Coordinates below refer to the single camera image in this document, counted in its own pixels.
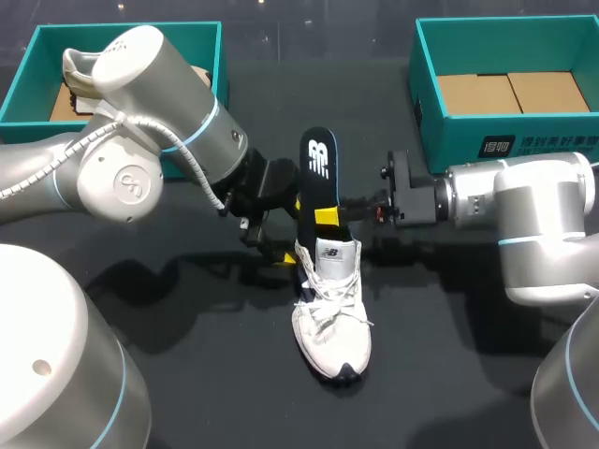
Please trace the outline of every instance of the blue ring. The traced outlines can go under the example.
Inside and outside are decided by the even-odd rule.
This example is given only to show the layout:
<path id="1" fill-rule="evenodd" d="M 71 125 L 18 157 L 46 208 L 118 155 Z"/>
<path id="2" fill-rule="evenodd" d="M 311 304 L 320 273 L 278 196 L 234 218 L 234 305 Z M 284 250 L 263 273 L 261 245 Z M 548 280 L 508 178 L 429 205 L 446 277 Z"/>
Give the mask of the blue ring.
<path id="1" fill-rule="evenodd" d="M 572 366 L 570 365 L 570 341 L 572 339 L 572 334 L 574 333 L 574 329 L 576 328 L 578 321 L 580 321 L 580 318 L 582 318 L 583 316 L 584 316 L 584 313 L 582 315 L 580 315 L 580 317 L 576 320 L 576 322 L 570 328 L 570 333 L 568 334 L 568 339 L 566 340 L 566 344 L 565 344 L 565 370 L 568 375 L 568 382 L 570 383 L 570 388 L 572 388 L 572 392 L 574 393 L 574 397 L 576 398 L 576 400 L 578 402 L 578 406 L 580 407 L 580 410 L 582 410 L 582 412 L 585 414 L 587 419 L 591 422 L 592 426 L 595 427 L 595 430 L 597 430 L 599 432 L 599 423 L 592 415 L 591 411 L 587 407 L 587 404 L 585 404 L 584 400 L 582 400 L 582 396 L 580 395 L 580 393 L 578 393 L 577 385 L 574 382 L 574 375 L 572 374 Z"/>
<path id="2" fill-rule="evenodd" d="M 183 144 L 185 146 L 189 145 L 191 142 L 193 142 L 194 140 L 199 138 L 199 136 L 204 131 L 206 131 L 206 128 L 208 127 L 208 125 L 210 124 L 210 122 L 212 121 L 214 116 L 216 115 L 217 110 L 218 110 L 218 100 L 215 97 L 214 98 L 214 106 L 212 107 L 212 111 L 211 111 L 210 115 L 208 116 L 208 118 L 204 121 L 204 123 L 199 127 L 199 129 L 194 134 L 192 134 L 188 139 L 183 141 Z M 170 148 L 166 148 L 162 152 L 176 152 L 176 151 L 177 151 L 177 147 L 170 147 Z"/>
<path id="3" fill-rule="evenodd" d="M 96 449 L 97 446 L 102 442 L 102 440 L 104 440 L 104 437 L 106 437 L 106 434 L 109 433 L 110 427 L 112 426 L 112 423 L 114 423 L 114 420 L 116 419 L 116 415 L 119 413 L 119 409 L 121 408 L 121 403 L 123 402 L 124 385 L 126 384 L 126 379 L 127 379 L 126 374 L 127 373 L 124 370 L 123 346 L 121 346 L 121 343 L 118 341 L 116 343 L 119 345 L 119 349 L 121 350 L 121 359 L 123 360 L 123 383 L 121 384 L 121 394 L 119 395 L 119 400 L 116 401 L 116 406 L 114 407 L 114 412 L 112 412 L 112 416 L 110 417 L 109 423 L 106 424 L 106 427 L 104 428 L 102 433 L 100 433 L 100 436 L 97 437 L 97 440 L 95 441 L 94 444 L 92 444 L 90 449 Z"/>

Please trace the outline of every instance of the shoebox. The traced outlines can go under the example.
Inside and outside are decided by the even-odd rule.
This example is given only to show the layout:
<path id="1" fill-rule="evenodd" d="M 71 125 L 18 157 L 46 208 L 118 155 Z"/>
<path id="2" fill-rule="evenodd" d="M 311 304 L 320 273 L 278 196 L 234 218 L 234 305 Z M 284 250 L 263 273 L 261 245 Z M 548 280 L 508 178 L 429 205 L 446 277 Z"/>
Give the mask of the shoebox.
<path id="1" fill-rule="evenodd" d="M 408 82 L 431 173 L 545 152 L 599 160 L 595 16 L 419 19 Z"/>
<path id="2" fill-rule="evenodd" d="M 63 84 L 64 49 L 71 47 L 80 51 L 102 51 L 115 37 L 141 24 L 38 26 L 0 109 L 0 139 L 5 143 L 23 143 L 80 131 L 87 124 L 89 116 L 77 116 L 72 112 L 70 92 Z M 203 67 L 212 73 L 212 91 L 226 106 L 228 75 L 221 23 L 149 24 L 159 28 L 190 65 Z M 52 113 L 53 119 L 57 118 L 58 113 L 63 120 L 51 120 Z M 163 166 L 167 178 L 182 176 L 168 160 L 163 160 Z"/>

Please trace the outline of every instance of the shoe insole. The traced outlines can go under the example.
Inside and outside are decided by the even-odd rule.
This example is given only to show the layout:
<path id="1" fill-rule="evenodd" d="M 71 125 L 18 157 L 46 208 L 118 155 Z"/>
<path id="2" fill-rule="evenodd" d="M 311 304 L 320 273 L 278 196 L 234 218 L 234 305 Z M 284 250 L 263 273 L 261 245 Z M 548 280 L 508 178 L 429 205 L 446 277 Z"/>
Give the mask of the shoe insole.
<path id="1" fill-rule="evenodd" d="M 299 143 L 298 241 L 314 260 L 316 238 L 351 239 L 340 226 L 337 141 L 324 127 L 306 131 Z"/>

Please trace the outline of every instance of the shoelace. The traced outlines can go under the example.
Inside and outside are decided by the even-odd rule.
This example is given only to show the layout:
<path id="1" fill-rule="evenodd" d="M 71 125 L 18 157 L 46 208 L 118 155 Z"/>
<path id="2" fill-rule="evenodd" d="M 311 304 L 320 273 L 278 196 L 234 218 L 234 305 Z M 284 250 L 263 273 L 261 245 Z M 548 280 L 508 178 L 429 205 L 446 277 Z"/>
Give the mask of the shoelace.
<path id="1" fill-rule="evenodd" d="M 355 293 L 359 279 L 359 250 L 360 248 L 358 248 L 354 274 L 345 283 L 336 285 L 335 288 L 331 288 L 329 282 L 316 274 L 312 262 L 308 264 L 308 267 L 304 265 L 308 276 L 308 284 L 315 290 L 316 298 L 313 302 L 298 302 L 295 305 L 308 309 L 320 329 L 340 314 L 351 316 L 361 323 L 374 326 L 373 323 L 354 312 L 353 307 L 356 303 L 350 296 Z"/>

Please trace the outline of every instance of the robotic arm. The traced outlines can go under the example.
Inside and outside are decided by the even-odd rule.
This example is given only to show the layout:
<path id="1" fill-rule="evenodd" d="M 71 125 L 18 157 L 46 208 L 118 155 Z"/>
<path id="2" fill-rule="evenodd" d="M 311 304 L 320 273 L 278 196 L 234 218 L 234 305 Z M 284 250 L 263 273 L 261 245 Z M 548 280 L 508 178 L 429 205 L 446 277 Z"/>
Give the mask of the robotic arm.
<path id="1" fill-rule="evenodd" d="M 457 228 L 495 225 L 505 292 L 524 305 L 589 302 L 599 295 L 599 236 L 586 237 L 594 175 L 579 153 L 523 156 L 450 167 L 413 188 L 405 152 L 390 153 L 380 220 L 398 228 L 451 221 Z"/>
<path id="2" fill-rule="evenodd" d="M 164 154 L 206 193 L 221 216 L 242 217 L 241 240 L 274 262 L 285 247 L 267 238 L 262 221 L 283 208 L 295 217 L 298 170 L 250 147 L 241 127 L 191 66 L 152 26 L 115 39 L 95 62 L 104 101 L 78 134 L 6 145 L 0 223 L 62 210 L 130 223 L 156 205 Z"/>

